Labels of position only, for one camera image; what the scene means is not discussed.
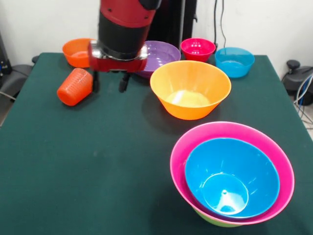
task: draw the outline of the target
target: magenta bowl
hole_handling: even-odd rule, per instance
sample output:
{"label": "magenta bowl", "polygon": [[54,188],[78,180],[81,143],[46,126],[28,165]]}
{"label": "magenta bowl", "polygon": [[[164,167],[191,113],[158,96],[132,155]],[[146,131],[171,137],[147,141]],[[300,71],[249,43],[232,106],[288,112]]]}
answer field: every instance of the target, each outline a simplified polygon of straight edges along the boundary
{"label": "magenta bowl", "polygon": [[214,53],[216,46],[204,38],[188,38],[180,44],[186,60],[206,62]]}
{"label": "magenta bowl", "polygon": [[[280,191],[276,202],[268,211],[256,217],[240,221],[224,219],[207,211],[193,197],[185,179],[186,160],[196,146],[215,138],[234,138],[248,142],[263,151],[273,162],[280,179]],[[221,227],[251,225],[272,219],[287,206],[294,191],[294,173],[291,163],[278,144],[262,132],[234,122],[206,123],[186,132],[173,148],[170,168],[173,182],[181,196],[203,219]]]}
{"label": "magenta bowl", "polygon": [[146,41],[148,60],[144,71],[137,72],[139,76],[150,79],[152,73],[162,65],[178,61],[180,51],[172,44],[159,41]]}

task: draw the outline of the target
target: blue bowl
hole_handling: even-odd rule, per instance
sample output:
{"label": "blue bowl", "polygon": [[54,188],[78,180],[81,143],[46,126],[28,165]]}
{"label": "blue bowl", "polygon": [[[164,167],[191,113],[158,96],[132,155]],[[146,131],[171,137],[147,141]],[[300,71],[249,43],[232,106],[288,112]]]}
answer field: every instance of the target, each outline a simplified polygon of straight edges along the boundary
{"label": "blue bowl", "polygon": [[230,78],[246,76],[254,63],[254,56],[247,50],[225,47],[215,53],[216,67]]}
{"label": "blue bowl", "polygon": [[279,177],[258,148],[236,139],[212,139],[189,155],[185,177],[194,197],[210,211],[247,219],[267,211],[279,193]]}

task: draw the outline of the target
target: yellow bowl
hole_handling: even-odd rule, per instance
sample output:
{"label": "yellow bowl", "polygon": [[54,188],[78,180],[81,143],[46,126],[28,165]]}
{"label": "yellow bowl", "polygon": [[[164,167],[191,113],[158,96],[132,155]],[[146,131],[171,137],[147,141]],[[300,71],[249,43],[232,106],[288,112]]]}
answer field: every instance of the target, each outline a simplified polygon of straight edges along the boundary
{"label": "yellow bowl", "polygon": [[196,120],[207,116],[230,93],[227,75],[198,61],[175,61],[158,68],[150,85],[164,108],[173,116]]}

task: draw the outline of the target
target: pink bowl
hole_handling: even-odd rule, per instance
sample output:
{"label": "pink bowl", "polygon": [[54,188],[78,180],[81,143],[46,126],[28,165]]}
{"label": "pink bowl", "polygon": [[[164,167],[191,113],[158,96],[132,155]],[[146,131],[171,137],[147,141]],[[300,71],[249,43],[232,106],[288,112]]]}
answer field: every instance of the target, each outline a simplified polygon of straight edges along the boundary
{"label": "pink bowl", "polygon": [[[225,220],[199,205],[190,192],[185,180],[185,163],[191,151],[200,143],[214,138],[235,138],[246,141],[262,150],[275,165],[279,179],[280,191],[274,205],[265,213],[241,221]],[[270,137],[262,132],[234,122],[211,122],[197,126],[186,132],[175,144],[172,151],[171,175],[174,184],[182,197],[194,210],[208,222],[222,227],[237,227],[257,224],[278,215],[291,200],[294,190],[294,173],[284,151]]]}
{"label": "pink bowl", "polygon": [[180,44],[186,60],[206,62],[213,54],[216,46],[213,42],[203,38],[188,38]]}

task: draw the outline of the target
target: bowl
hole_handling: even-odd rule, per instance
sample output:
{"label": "bowl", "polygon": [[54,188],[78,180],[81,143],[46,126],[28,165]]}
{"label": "bowl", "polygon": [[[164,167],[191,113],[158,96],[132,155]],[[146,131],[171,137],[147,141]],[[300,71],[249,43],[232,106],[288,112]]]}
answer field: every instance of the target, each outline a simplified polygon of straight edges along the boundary
{"label": "bowl", "polygon": [[206,62],[216,46],[213,42],[203,38],[188,38],[180,44],[180,48],[187,60]]}
{"label": "bowl", "polygon": [[274,204],[279,192],[271,160],[253,145],[232,138],[199,144],[188,157],[185,176],[194,197],[227,218],[260,215]]}
{"label": "bowl", "polygon": [[170,62],[180,60],[180,51],[172,44],[159,41],[146,41],[148,48],[148,60],[144,71],[137,72],[144,78],[150,78],[152,73]]}
{"label": "bowl", "polygon": [[[244,220],[225,219],[209,212],[193,197],[185,179],[185,163],[200,143],[216,138],[234,138],[259,148],[273,162],[280,180],[280,190],[276,202],[265,213]],[[237,227],[262,223],[277,216],[287,206],[294,190],[294,173],[284,151],[270,137],[262,132],[234,122],[211,122],[194,127],[186,132],[175,144],[170,169],[173,182],[181,196],[206,221],[221,227]]]}
{"label": "bowl", "polygon": [[176,61],[158,68],[150,85],[165,109],[184,120],[208,115],[230,93],[227,75],[213,65]]}
{"label": "bowl", "polygon": [[74,39],[64,44],[63,54],[68,63],[76,68],[89,68],[88,46],[90,38]]}
{"label": "bowl", "polygon": [[254,56],[247,50],[226,47],[215,53],[216,66],[230,78],[246,76],[254,63]]}

